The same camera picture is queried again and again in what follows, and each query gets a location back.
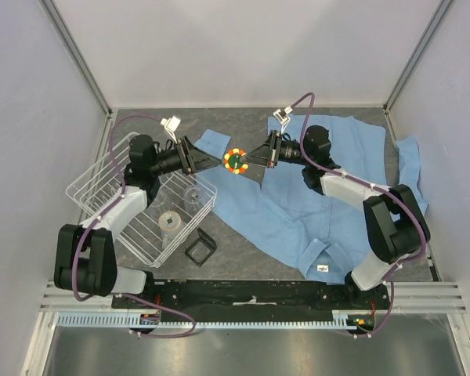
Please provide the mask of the light blue button shirt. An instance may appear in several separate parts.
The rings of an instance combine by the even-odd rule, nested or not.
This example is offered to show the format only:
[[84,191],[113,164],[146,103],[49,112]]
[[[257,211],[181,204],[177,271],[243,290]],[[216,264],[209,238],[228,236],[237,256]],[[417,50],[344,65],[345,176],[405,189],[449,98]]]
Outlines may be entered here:
[[[386,182],[384,128],[327,115],[311,116],[309,125],[329,131],[332,159],[347,172]],[[308,280],[341,284],[371,249],[363,213],[310,190],[299,165],[279,163],[261,183],[224,167],[201,176],[217,189],[214,213],[223,222]]]

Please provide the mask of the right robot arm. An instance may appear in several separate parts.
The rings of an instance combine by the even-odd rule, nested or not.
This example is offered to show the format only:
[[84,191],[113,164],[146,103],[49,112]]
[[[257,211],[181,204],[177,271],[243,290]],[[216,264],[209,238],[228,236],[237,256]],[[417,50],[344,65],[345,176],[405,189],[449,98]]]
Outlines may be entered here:
[[431,235],[413,190],[404,184],[371,183],[348,173],[331,158],[329,131],[319,125],[302,131],[298,140],[272,131],[253,151],[232,151],[226,165],[240,172],[250,165],[275,168],[280,162],[301,165],[310,190],[363,213],[371,250],[345,278],[342,295],[348,306],[363,307],[371,300],[372,289],[425,255]]

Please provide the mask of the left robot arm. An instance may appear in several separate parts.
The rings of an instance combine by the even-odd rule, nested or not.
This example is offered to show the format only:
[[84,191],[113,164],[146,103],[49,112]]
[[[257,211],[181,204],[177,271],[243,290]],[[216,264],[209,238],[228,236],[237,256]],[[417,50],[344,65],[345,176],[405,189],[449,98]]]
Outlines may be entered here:
[[122,230],[154,201],[161,187],[160,177],[172,172],[192,175],[221,165],[211,155],[182,137],[172,148],[160,151],[148,135],[129,142],[129,163],[117,168],[120,190],[89,219],[78,225],[66,224],[58,234],[54,284],[72,291],[83,302],[92,296],[129,293],[139,308],[153,305],[156,289],[146,282],[146,273],[120,267],[114,243]]

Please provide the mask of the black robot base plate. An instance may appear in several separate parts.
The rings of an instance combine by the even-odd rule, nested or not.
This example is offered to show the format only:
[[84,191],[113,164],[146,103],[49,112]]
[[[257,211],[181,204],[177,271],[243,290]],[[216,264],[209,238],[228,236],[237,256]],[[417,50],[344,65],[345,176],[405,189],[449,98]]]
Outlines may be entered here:
[[139,297],[197,319],[318,319],[334,310],[384,310],[390,289],[304,280],[155,280]]

